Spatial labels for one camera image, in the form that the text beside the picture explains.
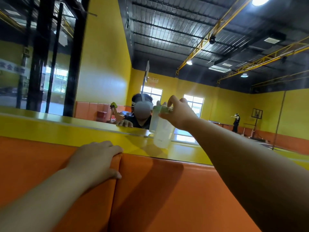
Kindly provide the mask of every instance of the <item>black hair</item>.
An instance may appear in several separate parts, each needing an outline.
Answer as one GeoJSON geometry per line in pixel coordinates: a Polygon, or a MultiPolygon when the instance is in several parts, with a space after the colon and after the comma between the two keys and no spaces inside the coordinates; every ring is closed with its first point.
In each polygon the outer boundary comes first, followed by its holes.
{"type": "MultiPolygon", "coordinates": [[[[152,102],[152,97],[148,94],[144,94],[145,100],[152,102]]],[[[141,99],[141,94],[135,94],[132,97],[132,102],[136,102],[137,99],[141,99]]]]}

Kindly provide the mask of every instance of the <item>person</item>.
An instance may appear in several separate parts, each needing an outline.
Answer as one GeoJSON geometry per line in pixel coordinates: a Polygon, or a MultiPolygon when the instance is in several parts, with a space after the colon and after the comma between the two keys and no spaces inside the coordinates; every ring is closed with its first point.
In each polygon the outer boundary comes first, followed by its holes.
{"type": "Polygon", "coordinates": [[[135,94],[132,97],[133,116],[125,117],[116,125],[124,127],[134,127],[149,129],[151,121],[151,111],[153,108],[152,97],[148,94],[135,94]]]}
{"type": "Polygon", "coordinates": [[[239,122],[240,122],[240,116],[238,113],[236,113],[234,116],[231,116],[231,117],[234,117],[235,118],[235,121],[234,121],[234,126],[233,126],[233,132],[234,133],[238,133],[238,125],[239,125],[239,122]]]}
{"type": "MultiPolygon", "coordinates": [[[[173,110],[160,117],[197,140],[261,231],[308,231],[309,171],[253,140],[197,117],[185,99],[172,96],[171,105],[173,110]]],[[[122,151],[108,141],[80,147],[66,168],[0,211],[0,232],[51,231],[89,187],[110,178],[121,179],[109,167],[112,157],[122,151]]]]}

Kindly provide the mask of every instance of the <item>vr headset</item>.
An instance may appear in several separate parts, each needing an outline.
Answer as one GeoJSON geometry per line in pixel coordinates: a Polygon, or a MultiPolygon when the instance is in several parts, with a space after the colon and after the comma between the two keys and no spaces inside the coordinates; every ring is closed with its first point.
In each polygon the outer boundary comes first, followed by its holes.
{"type": "Polygon", "coordinates": [[[144,94],[141,94],[141,101],[136,103],[132,101],[132,106],[134,107],[134,115],[139,119],[147,119],[153,109],[153,103],[146,101],[144,94]]]}

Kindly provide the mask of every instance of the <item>translucent bottle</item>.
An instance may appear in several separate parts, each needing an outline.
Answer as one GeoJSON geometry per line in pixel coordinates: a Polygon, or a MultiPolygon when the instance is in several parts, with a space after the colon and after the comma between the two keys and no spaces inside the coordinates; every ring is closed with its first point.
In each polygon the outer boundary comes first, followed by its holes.
{"type": "Polygon", "coordinates": [[[161,105],[160,106],[154,106],[153,110],[152,110],[152,116],[151,116],[151,121],[150,121],[150,126],[149,126],[149,132],[154,133],[157,125],[158,125],[158,121],[159,121],[159,113],[161,110],[161,105]]]}
{"type": "MultiPolygon", "coordinates": [[[[168,113],[169,108],[165,105],[162,105],[160,113],[168,113]]],[[[154,133],[154,144],[159,148],[168,148],[170,144],[175,127],[168,122],[159,117],[158,125],[154,133]]]]}

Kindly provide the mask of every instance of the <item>black shirt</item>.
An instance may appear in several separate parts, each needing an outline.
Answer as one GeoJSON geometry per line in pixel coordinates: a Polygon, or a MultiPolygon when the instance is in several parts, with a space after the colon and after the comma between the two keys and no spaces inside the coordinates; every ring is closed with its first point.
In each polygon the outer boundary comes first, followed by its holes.
{"type": "Polygon", "coordinates": [[[234,125],[239,125],[240,116],[239,116],[238,118],[235,118],[234,125]]]}
{"type": "Polygon", "coordinates": [[[135,116],[128,116],[125,118],[125,120],[128,120],[132,122],[134,128],[140,128],[140,129],[149,129],[151,116],[146,120],[145,124],[143,126],[140,126],[135,116]]]}

